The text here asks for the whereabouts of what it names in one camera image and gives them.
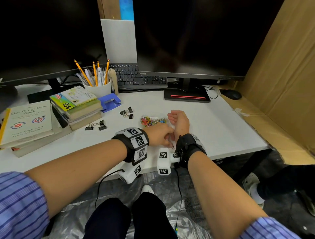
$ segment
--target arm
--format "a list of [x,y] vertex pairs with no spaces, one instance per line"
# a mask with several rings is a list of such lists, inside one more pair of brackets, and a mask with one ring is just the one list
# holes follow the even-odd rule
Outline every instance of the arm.
[[[180,110],[172,110],[175,141],[189,133],[189,120]],[[267,214],[254,200],[204,153],[195,152],[188,161],[201,207],[215,238],[234,239],[259,217]]]
[[[174,130],[166,124],[145,128],[150,146],[172,145],[166,136]],[[27,172],[36,181],[47,199],[49,217],[80,196],[97,180],[127,156],[126,146],[113,139],[99,143],[58,159],[47,162]]]

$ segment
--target shoe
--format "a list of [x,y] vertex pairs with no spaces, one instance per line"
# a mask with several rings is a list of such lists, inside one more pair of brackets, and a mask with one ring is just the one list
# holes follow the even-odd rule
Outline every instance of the shoe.
[[307,194],[304,191],[299,191],[299,193],[301,194],[308,211],[310,212],[310,214],[312,214],[315,217],[315,204],[314,204],[314,202],[312,201],[312,199],[309,196],[307,196]]
[[[253,186],[254,184],[259,184],[260,181],[258,179],[258,177],[256,176],[256,174],[251,173],[250,175],[248,175],[247,178],[245,178],[245,180],[243,181],[243,187],[245,192],[248,193],[248,195],[252,198],[251,193],[250,193],[250,187]],[[264,208],[264,203],[262,204],[258,204],[258,206],[260,206],[261,209]]]
[[142,187],[142,190],[141,190],[141,194],[142,193],[152,193],[152,194],[154,194],[154,191],[153,191],[153,189],[150,187],[150,185],[144,185],[143,187]]

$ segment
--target keyboard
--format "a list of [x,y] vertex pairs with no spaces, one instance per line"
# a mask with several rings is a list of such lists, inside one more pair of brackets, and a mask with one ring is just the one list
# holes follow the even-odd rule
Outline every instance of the keyboard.
[[166,77],[143,76],[138,73],[138,63],[109,64],[116,71],[118,89],[145,90],[167,88]]

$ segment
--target blue hole punch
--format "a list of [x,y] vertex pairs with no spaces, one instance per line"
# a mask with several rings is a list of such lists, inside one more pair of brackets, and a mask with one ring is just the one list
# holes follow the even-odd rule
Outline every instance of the blue hole punch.
[[109,95],[103,96],[101,98],[98,98],[102,104],[103,110],[102,112],[105,113],[107,111],[110,111],[112,109],[115,109],[117,106],[121,105],[121,100],[118,98],[118,96],[115,95],[115,93],[111,93]]

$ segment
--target white sock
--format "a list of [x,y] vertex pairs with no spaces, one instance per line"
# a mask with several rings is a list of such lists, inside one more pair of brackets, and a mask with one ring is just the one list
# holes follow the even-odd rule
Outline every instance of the white sock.
[[263,200],[258,192],[257,192],[257,185],[258,184],[253,184],[251,185],[251,187],[249,188],[249,193],[250,193],[250,196],[252,197],[252,199],[254,199],[254,201],[257,203],[257,204],[262,204],[265,200]]

